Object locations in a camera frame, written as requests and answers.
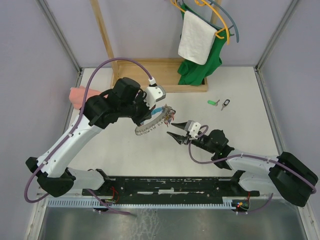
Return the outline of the metal keyring band blue handle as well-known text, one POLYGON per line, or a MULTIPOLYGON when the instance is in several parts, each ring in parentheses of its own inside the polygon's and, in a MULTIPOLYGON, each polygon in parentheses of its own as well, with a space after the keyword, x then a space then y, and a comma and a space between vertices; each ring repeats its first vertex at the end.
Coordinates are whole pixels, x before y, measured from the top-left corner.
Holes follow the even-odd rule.
POLYGON ((156 127, 164 124, 162 122, 163 116, 164 116, 164 114, 162 113, 162 119, 159 119, 159 120, 153 119, 153 120, 144 121, 143 125, 137 126, 135 128, 135 130, 134 130, 135 134, 137 136, 141 136, 141 135, 147 134, 150 131, 154 130, 156 127))

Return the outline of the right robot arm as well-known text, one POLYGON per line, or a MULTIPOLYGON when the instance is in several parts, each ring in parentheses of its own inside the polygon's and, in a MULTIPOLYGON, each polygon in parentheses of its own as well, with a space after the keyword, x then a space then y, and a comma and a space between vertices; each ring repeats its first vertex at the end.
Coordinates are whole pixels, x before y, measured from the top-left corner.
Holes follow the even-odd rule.
POLYGON ((186 132, 185 135, 168 132, 178 144, 195 146, 212 154, 209 161, 192 157, 193 162, 241 172, 239 178, 229 183, 231 193, 236 196, 259 191, 280 195, 289 203, 304 207, 317 192, 317 175, 290 152, 284 151, 279 156, 252 154, 229 146, 223 130, 214 129, 207 134, 209 127, 193 120, 174 126, 186 132))

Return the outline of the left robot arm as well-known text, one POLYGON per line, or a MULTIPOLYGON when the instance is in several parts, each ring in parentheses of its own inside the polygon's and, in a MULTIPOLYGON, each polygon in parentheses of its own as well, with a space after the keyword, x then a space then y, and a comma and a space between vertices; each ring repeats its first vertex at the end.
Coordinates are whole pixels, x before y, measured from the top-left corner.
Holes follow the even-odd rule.
POLYGON ((28 158, 26 165, 40 187, 53 197, 82 189, 106 195, 111 183, 101 169, 76 170, 69 167, 70 162, 92 138, 119 118, 130 118, 140 127, 165 97, 166 92, 159 85, 142 90, 133 79, 120 78, 112 89, 86 99, 80 115, 54 146, 38 158, 28 158))

